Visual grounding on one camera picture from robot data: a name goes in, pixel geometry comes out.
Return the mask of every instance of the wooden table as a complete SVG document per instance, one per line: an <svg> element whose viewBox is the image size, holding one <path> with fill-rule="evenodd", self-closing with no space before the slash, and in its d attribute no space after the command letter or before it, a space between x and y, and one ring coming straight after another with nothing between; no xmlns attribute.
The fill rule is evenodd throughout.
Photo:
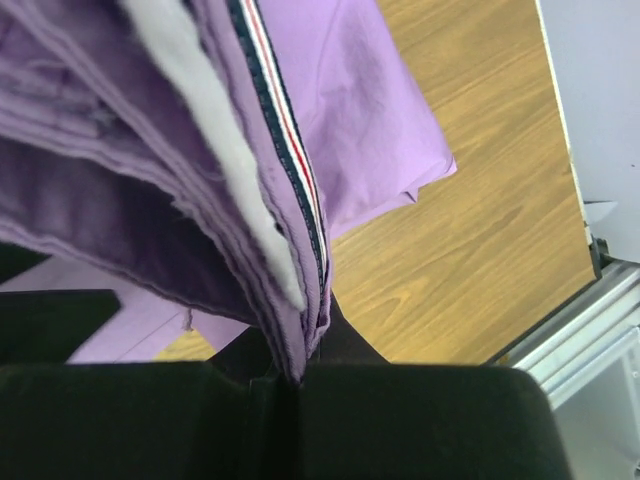
<svg viewBox="0 0 640 480"><path fill-rule="evenodd" d="M459 172L334 243L396 362L483 362L594 279L534 0L380 0Z"/></svg>

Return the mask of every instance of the red stripe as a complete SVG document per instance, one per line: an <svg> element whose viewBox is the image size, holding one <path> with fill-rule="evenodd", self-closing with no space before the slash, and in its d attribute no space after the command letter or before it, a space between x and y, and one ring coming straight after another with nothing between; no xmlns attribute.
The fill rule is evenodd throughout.
<svg viewBox="0 0 640 480"><path fill-rule="evenodd" d="M266 45L264 44L264 41L262 39L262 35L260 35L260 26L258 25L258 19L256 18L256 14L255 11L253 9L253 4L251 2L251 0L245 0L245 5L247 6L247 9L249 10L249 13L251 15L251 23L253 24L253 28L256 31L256 34L258 36L258 41L260 42L260 48L262 49L262 54L265 58L265 63L267 64L267 69L269 71L269 77L271 78L271 81L273 83L275 83L277 81L277 76L274 74L274 72L272 71L272 67L271 67L271 63L269 62L269 55L267 53L267 49L266 49ZM282 107L282 103L280 101L280 95L279 92L276 88L274 88L274 92L275 92L275 96L276 96L276 102L278 105L278 109L280 110L280 114L282 115L282 121L285 125L285 129L287 131L287 136L289 137L289 141L291 142L291 145L293 145L293 148L296 152L296 157L298 160L298 163L300 165L302 165L302 171L304 172L304 176L305 179L307 180L307 186L309 187L309 191L311 192L311 196L312 196L312 200L314 202L314 210L318 210L318 202L316 200L316 192L315 192L315 188L313 185L313 182L311 181L311 175L309 174L309 170L307 168L307 165L305 163L305 161L303 160L302 155L300 154L300 151L298 149L298 146L296 145L296 142L294 142L293 140L293 134L291 133L291 129L289 128L289 125L287 124L287 117L286 115L284 115L284 109Z"/></svg>

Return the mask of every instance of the white stripe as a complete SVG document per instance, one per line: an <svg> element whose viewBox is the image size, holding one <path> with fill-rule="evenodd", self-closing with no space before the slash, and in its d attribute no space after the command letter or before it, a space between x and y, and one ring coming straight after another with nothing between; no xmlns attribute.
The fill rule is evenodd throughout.
<svg viewBox="0 0 640 480"><path fill-rule="evenodd" d="M324 232L322 231L321 225L320 225L320 212L318 211L318 206L314 200L314 198L318 198L318 192L315 189L315 184L314 184L314 179L313 179L313 169L311 168L311 165L308 161L308 159L306 158L305 155L305 150L301 145L301 142L298 139L298 136L296 134L296 129L294 127L294 123L293 120L291 118L291 114L289 112L289 109L287 108L287 102L285 100L284 97L284 93L279 85L279 81L278 81L278 70L275 66L275 61L273 58L273 54L271 52L271 49L269 48L269 40L266 36L266 33L264 31L264 26L262 25L262 19L260 17L260 14L258 13L257 9L255 8L255 5L253 4L252 1L248 1L247 3L249 3L250 8L253 10L253 14L255 15L255 18L257 19L257 23L258 23L258 31L256 31L256 29L254 28L253 25L253 21L252 21L252 16L251 16L251 12L247 10L247 6L245 4L244 0L240 0L240 4L242 7L242 10L244 12L244 17L245 17L245 23L247 24L247 28L249 30L249 34L251 35L251 38L253 40L257 55L258 55L258 60L260 61L260 65L262 67L263 70L263 76L265 78L265 81L267 83L267 87L269 88L269 94L272 97L272 103L274 106L274 110L276 111L276 116L278 117L278 123L280 125L281 130L283 131L283 138L285 140L285 143L287 145L287 148L289 150L289 153L293 159L293 163L295 165L296 168L296 172L298 174L298 176L300 177L301 183L303 185L303 188L305 190L305 194L308 198L310 207L311 207L311 211L313 213L314 216L314 221L316 224L316 230L318 231L318 236L319 236L319 243L320 243L320 250L321 250L321 259L322 259L322 269L324 270L326 268L326 261L327 261L327 252L326 252L326 240L324 238ZM263 52L263 49L260 45L260 36L262 37L263 40L263 44L265 45L265 50L266 50L266 57L265 54ZM271 70L273 71L274 75L275 75L275 81L272 81L271 75L269 74L269 65L271 65ZM282 110L278 107L278 103L280 103L280 105L282 105ZM291 140L289 139L289 135L287 134L287 123L289 124L289 131L291 132L291 136L294 139L294 142L296 144L296 146L298 147L298 151L300 152L300 156L302 158L302 160L305 162L307 169L309 171L309 176L311 178L311 185L309 185L309 183L307 182L304 170L302 169L302 166L299 164L298 161L298 155L295 151L295 147L294 145L291 143Z"/></svg>

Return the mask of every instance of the white wall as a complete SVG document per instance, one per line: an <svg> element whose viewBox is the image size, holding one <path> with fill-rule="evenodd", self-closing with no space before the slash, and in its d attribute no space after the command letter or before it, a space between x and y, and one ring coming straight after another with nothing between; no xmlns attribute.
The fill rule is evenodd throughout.
<svg viewBox="0 0 640 480"><path fill-rule="evenodd" d="M640 262L640 0L538 6L582 197L618 202L591 231Z"/></svg>

